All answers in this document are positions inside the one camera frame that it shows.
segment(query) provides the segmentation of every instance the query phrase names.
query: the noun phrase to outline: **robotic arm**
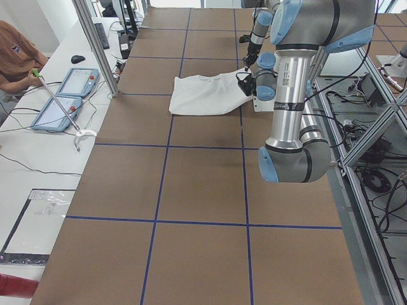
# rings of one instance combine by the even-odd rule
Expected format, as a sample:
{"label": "robotic arm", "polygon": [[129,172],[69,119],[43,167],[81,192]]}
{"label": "robotic arm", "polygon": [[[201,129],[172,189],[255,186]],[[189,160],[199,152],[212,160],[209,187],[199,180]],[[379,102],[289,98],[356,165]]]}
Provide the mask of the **robotic arm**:
{"label": "robotic arm", "polygon": [[[312,113],[304,103],[312,57],[320,46],[326,53],[338,53],[368,43],[374,12],[375,0],[284,0],[278,5],[270,37],[279,57],[278,76],[271,53],[261,54],[252,68],[258,98],[270,100],[275,92],[271,136],[259,150],[266,181],[312,182],[326,173],[328,142],[313,117],[303,115]],[[248,51],[250,57],[253,48]]]}

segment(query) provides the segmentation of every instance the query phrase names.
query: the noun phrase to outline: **cardboard surface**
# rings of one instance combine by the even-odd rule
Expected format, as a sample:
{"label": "cardboard surface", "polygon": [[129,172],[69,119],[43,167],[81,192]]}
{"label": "cardboard surface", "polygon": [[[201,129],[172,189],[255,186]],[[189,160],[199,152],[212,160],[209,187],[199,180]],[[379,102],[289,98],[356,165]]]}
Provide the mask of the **cardboard surface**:
{"label": "cardboard surface", "polygon": [[380,27],[375,27],[375,30],[373,31],[373,41],[387,41],[387,37],[383,33]]}
{"label": "cardboard surface", "polygon": [[95,146],[68,215],[154,219],[162,147]]}
{"label": "cardboard surface", "polygon": [[186,40],[185,57],[236,59],[235,32],[191,30]]}
{"label": "cardboard surface", "polygon": [[254,112],[253,101],[242,106],[244,147],[258,149],[272,132],[272,112]]}
{"label": "cardboard surface", "polygon": [[250,233],[255,304],[364,304],[341,231],[254,227]]}
{"label": "cardboard surface", "polygon": [[267,183],[257,151],[245,151],[249,217],[252,224],[340,226],[328,178],[311,183]]}
{"label": "cardboard surface", "polygon": [[193,75],[217,76],[237,70],[236,60],[184,59],[181,78]]}
{"label": "cardboard surface", "polygon": [[[174,77],[236,69],[252,12],[149,9],[143,26],[163,32],[142,30],[130,56],[185,50],[184,60],[129,58],[68,211],[85,219],[64,222],[33,305],[250,304],[251,293],[257,305],[362,304],[327,178],[260,177],[256,149],[272,114],[251,102],[241,118],[167,111]],[[383,37],[407,39],[405,15],[378,20],[373,60],[404,46]]]}
{"label": "cardboard surface", "polygon": [[254,9],[235,10],[236,31],[251,31]]}
{"label": "cardboard surface", "polygon": [[167,145],[170,97],[119,94],[113,98],[96,143]]}
{"label": "cardboard surface", "polygon": [[393,27],[404,27],[403,22],[397,17],[397,14],[378,14],[376,24]]}
{"label": "cardboard surface", "polygon": [[136,303],[152,227],[66,219],[31,305]]}
{"label": "cardboard surface", "polygon": [[390,41],[407,41],[407,27],[380,26],[383,33]]}
{"label": "cardboard surface", "polygon": [[250,304],[246,240],[244,227],[157,225],[144,304]]}
{"label": "cardboard surface", "polygon": [[141,29],[135,39],[130,56],[181,58],[185,35],[185,30]]}
{"label": "cardboard surface", "polygon": [[170,149],[158,218],[244,224],[242,151]]}
{"label": "cardboard surface", "polygon": [[171,145],[242,147],[240,112],[224,116],[174,116]]}
{"label": "cardboard surface", "polygon": [[142,26],[154,29],[186,30],[189,17],[189,8],[149,8]]}
{"label": "cardboard surface", "polygon": [[190,30],[234,31],[233,10],[198,8],[191,11]]}
{"label": "cardboard surface", "polygon": [[181,59],[130,58],[119,82],[127,94],[169,94],[174,91],[174,78],[179,76]]}

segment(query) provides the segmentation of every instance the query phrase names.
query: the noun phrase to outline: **metal pole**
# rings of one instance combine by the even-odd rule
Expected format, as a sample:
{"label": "metal pole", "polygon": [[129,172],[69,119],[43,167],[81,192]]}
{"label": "metal pole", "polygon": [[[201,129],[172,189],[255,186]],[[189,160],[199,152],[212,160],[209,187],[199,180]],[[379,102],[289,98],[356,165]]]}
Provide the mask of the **metal pole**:
{"label": "metal pole", "polygon": [[98,39],[95,26],[90,16],[88,7],[85,0],[72,0],[76,13],[78,14],[79,21],[81,22],[83,31],[90,44],[93,53],[95,54],[97,63],[99,64],[100,71],[106,80],[107,86],[113,97],[118,94],[118,87],[116,80],[113,77],[111,68],[105,56],[103,47]]}
{"label": "metal pole", "polygon": [[71,124],[75,127],[77,132],[81,132],[81,128],[79,127],[78,124],[76,124],[76,122],[72,119],[71,115],[65,110],[64,106],[61,104],[61,102],[59,101],[59,99],[55,96],[55,94],[53,94],[53,92],[51,91],[51,88],[48,87],[48,85],[46,84],[45,80],[43,79],[42,76],[39,76],[38,79],[42,82],[43,86],[45,87],[45,89],[48,91],[48,93],[51,95],[52,99],[57,103],[57,105],[60,107],[60,109],[62,110],[62,112],[65,114],[65,117],[68,118],[68,120],[71,122]]}

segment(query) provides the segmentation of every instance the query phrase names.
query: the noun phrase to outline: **metal rack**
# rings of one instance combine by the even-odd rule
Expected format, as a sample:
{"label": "metal rack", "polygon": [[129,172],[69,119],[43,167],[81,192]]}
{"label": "metal rack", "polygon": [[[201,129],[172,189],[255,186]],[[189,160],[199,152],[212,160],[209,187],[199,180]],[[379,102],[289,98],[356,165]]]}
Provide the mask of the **metal rack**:
{"label": "metal rack", "polygon": [[[356,50],[356,53],[361,60],[365,57],[366,54],[363,48],[359,48],[358,50]],[[326,61],[326,57],[320,55],[319,57],[316,56],[315,58],[315,67],[322,67],[321,63],[324,63]],[[340,160],[338,161],[338,163],[341,166],[342,176],[347,177],[350,185],[352,186],[353,194],[357,200],[364,225],[366,227],[372,247],[375,251],[378,264],[386,281],[387,288],[393,300],[393,303],[396,305],[402,305],[404,304],[404,299],[399,281],[397,281],[395,278],[396,270],[393,263],[387,259],[387,247],[377,233],[376,222],[371,216],[369,203],[365,200],[361,189],[361,182],[352,166],[355,165],[360,157],[383,135],[383,133],[393,122],[397,121],[403,133],[407,136],[407,115],[403,109],[403,106],[407,103],[407,90],[404,91],[400,97],[395,97],[382,79],[377,68],[368,57],[366,58],[364,66],[371,74],[371,77],[373,78],[378,89],[383,95],[387,106],[381,113],[381,115],[378,116],[375,122],[368,128],[367,132],[365,132],[359,139],[357,144],[353,146],[349,151],[347,151],[343,145],[338,146],[338,152],[340,154]],[[319,75],[319,71],[314,71],[314,73],[311,75],[312,78],[314,78],[315,75]],[[318,79],[315,80],[315,86],[318,91],[323,87],[318,82]],[[328,101],[324,97],[324,92],[321,92],[319,94],[319,98],[322,101],[322,105],[326,115],[332,117],[334,114],[331,111]],[[333,133],[335,142],[337,144],[341,143],[342,137],[336,123],[332,120],[328,120],[328,123]]]}

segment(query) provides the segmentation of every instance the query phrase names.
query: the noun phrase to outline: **person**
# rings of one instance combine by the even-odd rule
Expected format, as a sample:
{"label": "person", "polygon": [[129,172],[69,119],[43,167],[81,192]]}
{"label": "person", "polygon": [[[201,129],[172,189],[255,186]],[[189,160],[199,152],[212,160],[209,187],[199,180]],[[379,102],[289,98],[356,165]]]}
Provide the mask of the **person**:
{"label": "person", "polygon": [[48,59],[16,30],[0,20],[0,90],[14,95],[30,86],[41,86],[32,70],[41,70]]}

